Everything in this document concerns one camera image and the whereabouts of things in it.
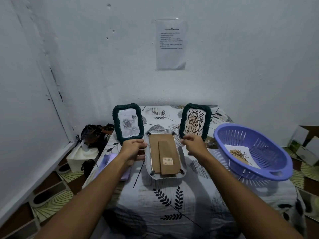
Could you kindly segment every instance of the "forearm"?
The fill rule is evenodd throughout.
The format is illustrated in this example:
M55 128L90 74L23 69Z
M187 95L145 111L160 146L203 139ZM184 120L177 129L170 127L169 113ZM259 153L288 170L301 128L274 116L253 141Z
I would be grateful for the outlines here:
M278 212L239 182L213 156L204 159L204 167L247 239L302 238Z
M117 156L42 228L35 239L89 238L127 168L125 158Z

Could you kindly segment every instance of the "barcode sticker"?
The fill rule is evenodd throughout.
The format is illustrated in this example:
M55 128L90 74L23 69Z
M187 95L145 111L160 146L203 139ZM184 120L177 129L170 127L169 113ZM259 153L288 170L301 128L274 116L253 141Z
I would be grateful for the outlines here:
M173 158L163 158L164 165L174 165Z

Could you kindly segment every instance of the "purple cloth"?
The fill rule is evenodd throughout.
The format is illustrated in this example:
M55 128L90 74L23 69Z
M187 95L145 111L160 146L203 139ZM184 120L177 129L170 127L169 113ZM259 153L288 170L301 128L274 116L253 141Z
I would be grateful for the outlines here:
M98 171L95 173L94 175L94 179L98 176L98 174L113 160L115 159L115 157L117 156L117 154L106 154L104 155L104 158L99 166ZM131 173L131 167L129 167L126 172L123 174L122 178L120 179L120 181L126 181Z

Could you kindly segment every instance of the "dark green frame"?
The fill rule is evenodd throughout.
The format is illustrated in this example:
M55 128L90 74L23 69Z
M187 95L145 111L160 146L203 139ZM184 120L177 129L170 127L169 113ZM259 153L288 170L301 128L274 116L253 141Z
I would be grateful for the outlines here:
M202 139L205 140L207 137L207 134L208 134L209 124L211 123L211 116L212 116L212 110L210 109L209 106L205 106L205 105L197 105L197 104L189 103L184 107L183 113L181 116L181 127L180 127L180 131L179 131L179 135L181 136L181 138L183 136L185 136L184 130L185 130L185 123L186 123L186 118L187 118L186 116L187 116L187 111L190 108L203 110L206 112L205 123L203 126L203 134L202 134Z
M129 137L129 138L124 138L122 137L122 131L120 128L120 119L118 117L118 113L120 110L126 110L129 108L133 108L136 110L136 115L138 116L138 127L140 129L140 133L138 136L133 136L133 137ZM117 105L114 107L113 109L113 121L114 121L114 127L115 127L115 132L116 132L116 136L117 139L120 141L120 143L124 142L125 140L129 140L129 139L141 139L144 136L144 126L143 126L143 120L142 120L142 114L141 114L141 109L139 108L139 106L135 103L131 103L128 105Z

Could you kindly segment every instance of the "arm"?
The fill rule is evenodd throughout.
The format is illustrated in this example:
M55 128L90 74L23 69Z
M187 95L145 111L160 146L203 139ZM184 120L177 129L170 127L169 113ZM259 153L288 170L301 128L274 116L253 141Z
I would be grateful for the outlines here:
M73 199L53 216L35 239L89 238L106 205L127 168L137 158L139 149L146 148L142 139L126 140L118 156Z
M186 135L182 144L197 158L216 185L238 227L247 239L302 239L278 212L255 195L207 150L201 137Z

